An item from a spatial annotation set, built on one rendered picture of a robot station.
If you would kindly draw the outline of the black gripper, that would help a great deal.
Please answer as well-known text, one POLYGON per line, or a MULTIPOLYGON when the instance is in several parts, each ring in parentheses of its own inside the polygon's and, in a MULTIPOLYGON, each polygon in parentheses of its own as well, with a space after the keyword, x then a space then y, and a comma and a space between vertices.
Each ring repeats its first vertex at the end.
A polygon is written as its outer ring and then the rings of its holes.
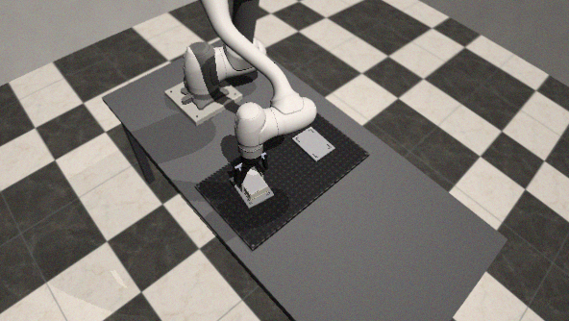
POLYGON ((240 164, 234 165, 234 168, 235 168, 234 181, 237 185, 239 185, 240 190, 242 192, 244 192, 244 183, 243 182, 244 182, 244 179, 247 175, 247 172, 249 172, 251 167, 257 166, 259 168, 259 174, 263 178, 263 175, 265 174, 264 170, 268 170, 268 163, 267 163, 267 157, 268 156, 263 151, 262 154, 256 159, 248 160, 248 159, 243 158, 241 155, 240 155, 240 157, 241 157, 240 164), (262 160, 263 167, 261 167, 259 164, 260 159, 262 160))

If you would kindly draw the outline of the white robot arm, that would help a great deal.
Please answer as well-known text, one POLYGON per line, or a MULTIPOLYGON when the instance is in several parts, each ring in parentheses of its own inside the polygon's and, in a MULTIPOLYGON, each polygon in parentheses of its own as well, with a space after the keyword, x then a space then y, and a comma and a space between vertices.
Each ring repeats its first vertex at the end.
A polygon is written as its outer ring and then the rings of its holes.
POLYGON ((291 88, 283 71, 266 57, 264 45, 254 38, 260 0, 234 0, 232 20, 228 0, 200 2, 224 44, 213 47, 206 42, 194 42, 186 48, 183 67, 187 86, 181 89, 186 95, 181 100, 203 110, 229 95, 219 83, 258 70, 273 87, 270 108, 245 103, 235 116, 238 152, 245 159, 256 159, 262 154, 265 141, 311 124, 316 117, 315 104, 306 97, 302 99, 291 88))

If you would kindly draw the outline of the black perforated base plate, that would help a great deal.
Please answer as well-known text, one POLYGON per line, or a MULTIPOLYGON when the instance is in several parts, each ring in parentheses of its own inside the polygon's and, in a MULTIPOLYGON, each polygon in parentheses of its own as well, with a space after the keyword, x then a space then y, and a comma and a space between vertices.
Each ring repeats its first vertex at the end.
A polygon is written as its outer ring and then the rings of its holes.
POLYGON ((306 128, 265 141, 263 151, 263 179, 274 196, 256 206, 248 209, 230 181, 240 156, 195 185, 252 251, 370 155, 318 112, 306 128), (309 127, 335 147, 317 162, 292 140, 309 127))

